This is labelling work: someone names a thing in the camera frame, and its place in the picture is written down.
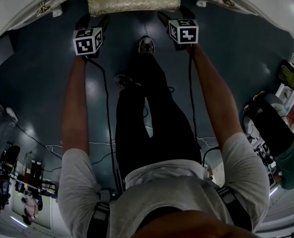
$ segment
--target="green shirt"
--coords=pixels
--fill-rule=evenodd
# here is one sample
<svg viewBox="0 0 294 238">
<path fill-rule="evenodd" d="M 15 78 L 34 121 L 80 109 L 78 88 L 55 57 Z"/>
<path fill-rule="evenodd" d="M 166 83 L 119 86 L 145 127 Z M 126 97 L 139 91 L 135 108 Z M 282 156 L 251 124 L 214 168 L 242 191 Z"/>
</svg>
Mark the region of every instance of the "green shirt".
<svg viewBox="0 0 294 238">
<path fill-rule="evenodd" d="M 294 189 L 294 142 L 285 152 L 274 157 L 277 167 L 282 171 L 284 189 Z"/>
</svg>

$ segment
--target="black and white pattern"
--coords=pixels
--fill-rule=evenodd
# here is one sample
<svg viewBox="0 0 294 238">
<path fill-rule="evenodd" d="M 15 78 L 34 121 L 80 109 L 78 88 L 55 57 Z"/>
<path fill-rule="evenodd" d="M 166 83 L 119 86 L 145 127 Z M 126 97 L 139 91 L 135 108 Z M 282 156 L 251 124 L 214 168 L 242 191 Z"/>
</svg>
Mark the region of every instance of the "black and white pattern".
<svg viewBox="0 0 294 238">
<path fill-rule="evenodd" d="M 99 48 L 99 46 L 101 46 L 102 44 L 102 32 L 99 31 L 94 38 L 95 41 L 95 49 L 97 50 Z"/>
<path fill-rule="evenodd" d="M 180 42 L 190 43 L 197 40 L 196 28 L 180 28 Z"/>
<path fill-rule="evenodd" d="M 178 40 L 177 28 L 172 24 L 170 24 L 169 26 L 170 26 L 170 36 L 171 36 L 171 38 L 177 41 Z"/>
<path fill-rule="evenodd" d="M 191 19 L 180 19 L 177 20 L 179 26 L 196 26 L 195 22 Z"/>
<path fill-rule="evenodd" d="M 76 34 L 76 38 L 91 36 L 93 34 L 93 30 L 93 28 L 79 30 Z"/>
<path fill-rule="evenodd" d="M 93 52 L 93 44 L 92 44 L 91 38 L 83 39 L 83 40 L 76 40 L 75 44 L 76 44 L 77 53 L 79 55 Z"/>
</svg>

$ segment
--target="gold handle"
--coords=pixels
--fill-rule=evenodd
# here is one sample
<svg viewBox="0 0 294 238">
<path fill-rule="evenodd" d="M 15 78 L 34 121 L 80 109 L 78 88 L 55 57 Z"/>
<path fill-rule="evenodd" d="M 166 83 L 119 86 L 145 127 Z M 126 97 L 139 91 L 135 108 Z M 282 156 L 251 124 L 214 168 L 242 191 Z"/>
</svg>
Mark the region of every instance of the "gold handle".
<svg viewBox="0 0 294 238">
<path fill-rule="evenodd" d="M 222 0 L 222 1 L 227 6 L 235 6 L 235 3 L 233 3 L 231 0 Z"/>
<path fill-rule="evenodd" d="M 48 5 L 45 5 L 45 2 L 42 2 L 40 3 L 40 8 L 38 9 L 38 13 L 41 14 L 41 13 L 44 13 L 46 12 L 48 9 L 50 9 L 50 6 Z"/>
</svg>

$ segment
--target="black hair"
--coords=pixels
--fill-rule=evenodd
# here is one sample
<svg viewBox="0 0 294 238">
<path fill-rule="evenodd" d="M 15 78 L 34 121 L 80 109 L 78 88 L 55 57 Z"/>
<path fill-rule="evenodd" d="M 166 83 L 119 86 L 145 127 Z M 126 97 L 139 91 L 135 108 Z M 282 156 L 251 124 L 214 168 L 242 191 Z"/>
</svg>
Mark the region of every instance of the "black hair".
<svg viewBox="0 0 294 238">
<path fill-rule="evenodd" d="M 25 223 L 25 224 L 27 224 L 27 225 L 31 225 L 31 222 L 29 221 L 29 219 L 28 219 L 28 217 L 27 216 L 25 216 L 25 215 L 22 215 L 22 218 L 23 218 L 23 222 Z"/>
</svg>

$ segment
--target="cube with fiducial marker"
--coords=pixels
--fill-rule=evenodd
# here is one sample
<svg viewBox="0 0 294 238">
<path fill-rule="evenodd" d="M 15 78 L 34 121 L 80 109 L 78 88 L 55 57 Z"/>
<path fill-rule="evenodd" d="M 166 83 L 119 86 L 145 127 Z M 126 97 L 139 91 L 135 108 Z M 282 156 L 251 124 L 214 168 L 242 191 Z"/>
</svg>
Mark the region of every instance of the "cube with fiducial marker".
<svg viewBox="0 0 294 238">
<path fill-rule="evenodd" d="M 198 43 L 199 26 L 195 19 L 168 21 L 169 36 L 178 44 Z"/>
<path fill-rule="evenodd" d="M 77 56 L 95 54 L 103 43 L 102 28 L 88 28 L 73 32 L 73 45 Z"/>
</svg>

